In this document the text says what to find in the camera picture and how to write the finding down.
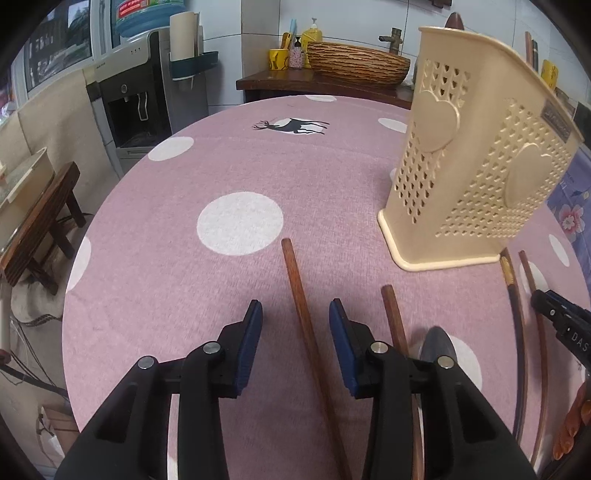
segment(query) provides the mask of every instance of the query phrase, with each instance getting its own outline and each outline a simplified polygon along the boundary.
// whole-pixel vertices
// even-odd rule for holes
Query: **metal screw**
[[[388,351],[388,345],[383,342],[374,342],[370,348],[373,353],[386,353]]]
[[[437,359],[437,363],[439,364],[440,367],[448,369],[453,367],[456,363],[453,361],[453,358],[447,356],[447,355],[442,355]]]
[[[138,360],[138,367],[140,367],[142,370],[146,370],[148,368],[151,368],[154,364],[154,358],[151,356],[143,356],[142,358],[140,358]]]
[[[203,345],[203,351],[205,353],[218,353],[222,349],[222,346],[217,342],[208,342]]]

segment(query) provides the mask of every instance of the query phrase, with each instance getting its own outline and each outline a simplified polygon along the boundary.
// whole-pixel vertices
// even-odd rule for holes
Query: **round table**
[[[68,285],[64,369],[79,427],[139,357],[184,357],[242,320],[258,299],[264,326],[249,385],[237,400],[220,401],[230,478],[336,479],[281,251],[281,238],[289,237],[354,478],[361,477],[371,400],[354,400],[343,385],[328,324],[335,297],[350,319],[390,343],[380,288],[391,283],[409,343],[420,343],[433,325],[444,327],[460,366],[511,428],[517,353],[500,265],[403,271],[376,221],[409,115],[361,99],[264,100],[190,125],[140,161],[94,218]],[[547,207],[510,243],[517,271],[521,249],[535,265],[538,286],[546,282],[589,308],[577,259]],[[530,455],[540,356],[525,277],[517,276],[530,377],[522,448]],[[582,381],[580,365],[547,326],[545,452]],[[174,477],[174,403],[171,415]]]

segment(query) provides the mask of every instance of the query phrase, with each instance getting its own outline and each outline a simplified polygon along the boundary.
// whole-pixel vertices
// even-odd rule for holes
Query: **chopstick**
[[[535,292],[535,280],[531,273],[530,263],[527,261],[525,251],[519,252],[521,264],[525,270],[527,283],[530,287],[530,293]],[[534,451],[531,454],[530,463],[535,465],[540,452],[540,444],[542,442],[542,435],[546,427],[546,417],[548,414],[548,347],[546,345],[546,331],[544,327],[544,319],[539,313],[535,313],[535,322],[538,325],[538,336],[540,337],[540,368],[542,373],[542,399],[540,405],[540,419],[538,420],[538,432],[535,434]]]
[[[398,301],[396,300],[396,294],[394,293],[392,285],[384,285],[382,287],[382,299],[384,300],[386,317],[388,317],[392,345],[404,356],[409,356],[404,325],[402,324]],[[411,401],[413,409],[413,480],[423,480],[423,440],[421,438],[421,426],[419,423],[418,401],[416,395],[412,396]]]
[[[515,282],[515,270],[513,269],[509,251],[506,248],[501,252],[501,268],[505,277],[505,284],[507,285],[515,326],[515,343],[517,344],[517,399],[515,402],[513,437],[517,443],[521,443],[525,422],[525,409],[527,406],[528,383],[527,356],[525,354],[525,320],[521,299],[519,298],[519,289]]]
[[[312,374],[314,382],[320,394],[320,402],[322,404],[322,413],[326,426],[329,430],[330,444],[332,446],[333,454],[335,456],[336,466],[341,480],[352,480],[349,462],[345,453],[345,446],[343,439],[340,436],[339,423],[336,417],[335,408],[330,396],[329,383],[320,357],[318,344],[314,335],[312,327],[312,320],[310,311],[306,302],[306,295],[304,287],[301,283],[300,270],[297,266],[296,255],[289,238],[281,240],[281,247],[283,249],[283,256],[285,258],[285,266],[287,267],[287,276],[290,280],[291,293],[294,297],[295,310],[300,319],[301,331],[304,335],[304,343],[306,345],[306,352],[308,360],[312,367]]]

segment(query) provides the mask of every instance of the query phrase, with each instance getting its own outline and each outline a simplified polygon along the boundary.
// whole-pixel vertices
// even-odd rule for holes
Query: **beige plastic utensil holder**
[[[583,137],[513,49],[421,27],[406,148],[378,222],[409,271],[497,262]]]

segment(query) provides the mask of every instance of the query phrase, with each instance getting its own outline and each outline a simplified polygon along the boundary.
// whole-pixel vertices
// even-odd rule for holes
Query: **wooden stool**
[[[86,219],[72,190],[80,177],[80,170],[74,162],[64,165],[43,193],[33,210],[20,227],[12,242],[0,258],[0,271],[6,282],[13,287],[26,268],[52,294],[57,293],[57,283],[33,258],[35,250],[49,233],[67,258],[74,257],[74,247],[66,238],[63,228],[57,223],[57,216],[68,206],[78,227]]]

